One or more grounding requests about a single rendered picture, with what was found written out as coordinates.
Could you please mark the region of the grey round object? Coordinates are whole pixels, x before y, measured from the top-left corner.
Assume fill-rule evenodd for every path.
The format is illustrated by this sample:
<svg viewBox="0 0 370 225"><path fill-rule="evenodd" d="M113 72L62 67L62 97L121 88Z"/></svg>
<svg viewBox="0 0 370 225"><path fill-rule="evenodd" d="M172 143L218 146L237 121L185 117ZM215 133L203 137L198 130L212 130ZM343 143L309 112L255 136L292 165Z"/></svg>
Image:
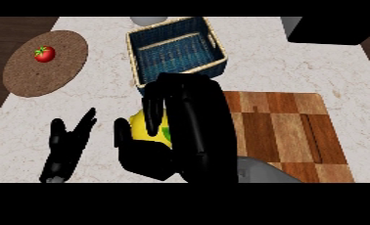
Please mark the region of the grey round object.
<svg viewBox="0 0 370 225"><path fill-rule="evenodd" d="M132 17L132 22L139 26L148 26L166 21L166 17Z"/></svg>

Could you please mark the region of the black appliance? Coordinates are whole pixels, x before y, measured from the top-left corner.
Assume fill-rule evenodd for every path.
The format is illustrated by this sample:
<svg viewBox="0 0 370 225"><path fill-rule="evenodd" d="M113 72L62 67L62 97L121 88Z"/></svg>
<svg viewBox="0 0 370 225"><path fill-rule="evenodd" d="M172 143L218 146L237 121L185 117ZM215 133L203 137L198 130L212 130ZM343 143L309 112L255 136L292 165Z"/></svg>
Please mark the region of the black appliance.
<svg viewBox="0 0 370 225"><path fill-rule="evenodd" d="M280 20L292 43L358 45L370 37L366 17L281 17Z"/></svg>

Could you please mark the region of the red tomato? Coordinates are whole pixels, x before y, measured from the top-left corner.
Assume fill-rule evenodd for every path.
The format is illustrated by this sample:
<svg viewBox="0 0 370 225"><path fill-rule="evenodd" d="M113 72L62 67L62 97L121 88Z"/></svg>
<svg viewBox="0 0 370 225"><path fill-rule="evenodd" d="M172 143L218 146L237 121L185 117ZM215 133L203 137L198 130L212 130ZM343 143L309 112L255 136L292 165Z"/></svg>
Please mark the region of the red tomato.
<svg viewBox="0 0 370 225"><path fill-rule="evenodd" d="M47 63L53 60L55 58L55 49L50 46L40 46L34 50L34 59L40 63Z"/></svg>

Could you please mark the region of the round brown woven placemat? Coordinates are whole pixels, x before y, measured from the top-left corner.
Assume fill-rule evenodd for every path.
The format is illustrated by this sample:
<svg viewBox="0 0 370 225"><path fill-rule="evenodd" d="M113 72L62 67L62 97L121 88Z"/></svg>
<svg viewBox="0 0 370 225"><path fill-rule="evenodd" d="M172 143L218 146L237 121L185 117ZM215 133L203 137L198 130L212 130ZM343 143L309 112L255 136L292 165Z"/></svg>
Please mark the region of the round brown woven placemat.
<svg viewBox="0 0 370 225"><path fill-rule="evenodd" d="M52 47L55 58L41 63L34 51L40 46ZM34 37L15 51L3 69L3 84L21 97L43 96L74 79L83 69L89 55L84 37L71 30L53 30Z"/></svg>

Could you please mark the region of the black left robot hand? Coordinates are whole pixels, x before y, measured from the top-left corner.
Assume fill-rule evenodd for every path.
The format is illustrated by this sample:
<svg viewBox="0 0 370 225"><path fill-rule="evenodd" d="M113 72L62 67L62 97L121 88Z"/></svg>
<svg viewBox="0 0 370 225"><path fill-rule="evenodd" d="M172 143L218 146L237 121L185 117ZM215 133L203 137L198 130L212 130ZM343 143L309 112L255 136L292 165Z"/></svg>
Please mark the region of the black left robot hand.
<svg viewBox="0 0 370 225"><path fill-rule="evenodd" d="M90 139L95 123L95 108L90 108L84 114L73 131L67 130L61 118L52 120L49 134L50 153L39 176L41 183L46 183L46 179L55 176L64 178L65 182L70 180Z"/></svg>

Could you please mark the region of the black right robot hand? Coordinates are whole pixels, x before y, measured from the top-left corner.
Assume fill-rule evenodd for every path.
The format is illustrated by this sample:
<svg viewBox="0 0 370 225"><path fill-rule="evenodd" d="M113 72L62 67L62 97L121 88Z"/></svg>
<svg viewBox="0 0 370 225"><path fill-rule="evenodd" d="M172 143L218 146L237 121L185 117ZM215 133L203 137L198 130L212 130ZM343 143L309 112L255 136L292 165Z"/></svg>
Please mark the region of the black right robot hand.
<svg viewBox="0 0 370 225"><path fill-rule="evenodd" d="M161 73L145 86L145 128L169 125L170 143L133 137L129 121L114 121L114 147L123 168L155 180L178 174L192 184L234 184L237 138L219 84L197 73Z"/></svg>

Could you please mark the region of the yellow lemon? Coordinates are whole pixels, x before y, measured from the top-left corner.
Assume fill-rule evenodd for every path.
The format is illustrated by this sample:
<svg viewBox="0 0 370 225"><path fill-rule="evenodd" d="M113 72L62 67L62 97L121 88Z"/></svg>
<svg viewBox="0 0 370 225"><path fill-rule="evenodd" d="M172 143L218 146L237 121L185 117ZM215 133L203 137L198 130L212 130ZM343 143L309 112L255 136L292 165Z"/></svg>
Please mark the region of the yellow lemon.
<svg viewBox="0 0 370 225"><path fill-rule="evenodd" d="M164 115L161 118L161 124L154 136L150 135L147 130L144 111L138 111L138 113L130 116L129 122L132 128L132 137L135 140L161 142L167 147L172 147L167 115Z"/></svg>

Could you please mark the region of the blue wicker basket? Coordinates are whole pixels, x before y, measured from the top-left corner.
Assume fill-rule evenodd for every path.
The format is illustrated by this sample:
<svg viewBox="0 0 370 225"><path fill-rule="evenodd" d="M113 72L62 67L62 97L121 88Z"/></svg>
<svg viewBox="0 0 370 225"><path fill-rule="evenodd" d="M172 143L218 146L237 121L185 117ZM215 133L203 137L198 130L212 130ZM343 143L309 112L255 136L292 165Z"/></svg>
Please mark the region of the blue wicker basket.
<svg viewBox="0 0 370 225"><path fill-rule="evenodd" d="M163 72L222 75L228 61L210 21L187 17L126 34L133 79L141 94Z"/></svg>

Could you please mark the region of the checkered wooden cutting board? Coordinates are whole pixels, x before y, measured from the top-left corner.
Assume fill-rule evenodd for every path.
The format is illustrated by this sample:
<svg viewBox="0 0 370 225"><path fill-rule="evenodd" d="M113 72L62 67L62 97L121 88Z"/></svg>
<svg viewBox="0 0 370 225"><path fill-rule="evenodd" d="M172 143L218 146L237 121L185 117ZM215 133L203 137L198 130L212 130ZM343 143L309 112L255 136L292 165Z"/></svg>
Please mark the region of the checkered wooden cutting board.
<svg viewBox="0 0 370 225"><path fill-rule="evenodd" d="M354 181L320 94L226 91L224 96L240 156L306 183Z"/></svg>

